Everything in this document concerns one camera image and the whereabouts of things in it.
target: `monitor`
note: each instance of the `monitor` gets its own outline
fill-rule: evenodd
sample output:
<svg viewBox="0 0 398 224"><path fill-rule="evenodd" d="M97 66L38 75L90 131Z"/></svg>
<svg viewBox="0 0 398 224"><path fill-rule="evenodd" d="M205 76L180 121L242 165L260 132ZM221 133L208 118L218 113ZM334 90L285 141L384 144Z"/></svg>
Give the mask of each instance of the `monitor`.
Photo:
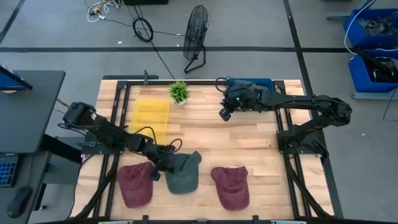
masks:
<svg viewBox="0 0 398 224"><path fill-rule="evenodd" d="M33 87L19 75L10 72L0 65L0 91L3 90L32 90Z"/></svg>

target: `white pot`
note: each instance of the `white pot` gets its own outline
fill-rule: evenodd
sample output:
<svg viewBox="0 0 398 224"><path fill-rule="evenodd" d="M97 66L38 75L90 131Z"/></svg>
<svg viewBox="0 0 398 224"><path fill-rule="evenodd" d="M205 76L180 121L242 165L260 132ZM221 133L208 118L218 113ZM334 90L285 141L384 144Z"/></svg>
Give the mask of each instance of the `white pot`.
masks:
<svg viewBox="0 0 398 224"><path fill-rule="evenodd" d="M183 101L179 102L178 105L183 106L185 103L187 103L187 100L183 100Z"/></svg>

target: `white cable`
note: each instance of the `white cable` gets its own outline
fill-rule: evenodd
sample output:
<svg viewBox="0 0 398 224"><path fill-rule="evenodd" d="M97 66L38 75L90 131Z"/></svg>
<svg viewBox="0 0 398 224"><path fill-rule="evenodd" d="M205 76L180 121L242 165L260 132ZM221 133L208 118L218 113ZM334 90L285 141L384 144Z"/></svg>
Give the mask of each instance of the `white cable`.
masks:
<svg viewBox="0 0 398 224"><path fill-rule="evenodd" d="M103 2L103 1L100 0L99 2L95 3L94 5L90 6L90 7L87 9L87 21L88 21L88 22L97 22L98 20L101 19L100 17L98 17L96 20L91 21L91 20L90 20L90 10L92 10L92 8L93 8L94 6L97 6L97 5L101 4L102 2ZM103 6L101 6L101 8L104 8L104 12L105 12L105 13L108 13L108 12L109 12L109 7L108 7L108 5L112 6L113 3L111 3L111 2L106 2L106 3L104 3Z"/></svg>
<svg viewBox="0 0 398 224"><path fill-rule="evenodd" d="M349 28L351 27L351 24L354 22L354 20L356 19L356 17L357 17L363 10L365 10L367 7L369 7L371 4L373 4L375 1L376 1L376 0L373 0L373 1L371 1L369 4L367 4L365 7L363 7L363 8L354 16L353 20L351 20L351 22L350 22L350 24L349 24L349 26L348 26L348 28L347 28L346 36L344 37L344 47L346 47L346 49L347 49L349 52L351 52L352 54L355 54L355 55L356 55L357 53L352 52L352 51L347 47L346 41L347 41L347 35L348 35Z"/></svg>
<svg viewBox="0 0 398 224"><path fill-rule="evenodd" d="M398 49L377 49L377 50L383 50L383 51L395 51L395 50L398 50Z"/></svg>
<svg viewBox="0 0 398 224"><path fill-rule="evenodd" d="M99 20L99 18L97 18L97 19L94 20L94 21L91 21L91 20L90 20L90 10L91 10L91 8L93 8L94 6L98 5L99 3L101 3L101 1L95 3L94 5L90 6L90 7L87 9L87 21L88 21L88 22L96 22L96 21Z"/></svg>

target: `cap brim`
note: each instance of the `cap brim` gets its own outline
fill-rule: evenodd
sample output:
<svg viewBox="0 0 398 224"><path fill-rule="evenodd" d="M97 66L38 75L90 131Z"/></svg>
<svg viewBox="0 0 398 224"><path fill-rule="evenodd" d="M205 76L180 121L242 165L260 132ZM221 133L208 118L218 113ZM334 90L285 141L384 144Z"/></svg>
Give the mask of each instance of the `cap brim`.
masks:
<svg viewBox="0 0 398 224"><path fill-rule="evenodd" d="M199 174L178 177L166 172L165 176L167 187L173 194L187 194L195 191L198 188Z"/></svg>
<svg viewBox="0 0 398 224"><path fill-rule="evenodd" d="M238 192L228 192L220 184L216 184L218 198L227 210L242 210L249 206L250 196L248 183Z"/></svg>
<svg viewBox="0 0 398 224"><path fill-rule="evenodd" d="M152 199L154 185L151 180L147 184L137 190L121 190L124 203L127 208L137 208L144 206Z"/></svg>

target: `fan cage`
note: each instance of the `fan cage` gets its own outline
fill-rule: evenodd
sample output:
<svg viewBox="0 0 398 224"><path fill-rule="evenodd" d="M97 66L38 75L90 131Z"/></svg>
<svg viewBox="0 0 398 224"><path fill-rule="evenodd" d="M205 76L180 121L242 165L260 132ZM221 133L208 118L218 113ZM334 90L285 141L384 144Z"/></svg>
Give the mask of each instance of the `fan cage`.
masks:
<svg viewBox="0 0 398 224"><path fill-rule="evenodd" d="M185 33L183 54L188 60L197 58L205 41L208 23L207 9L203 6L195 6L188 21Z"/></svg>

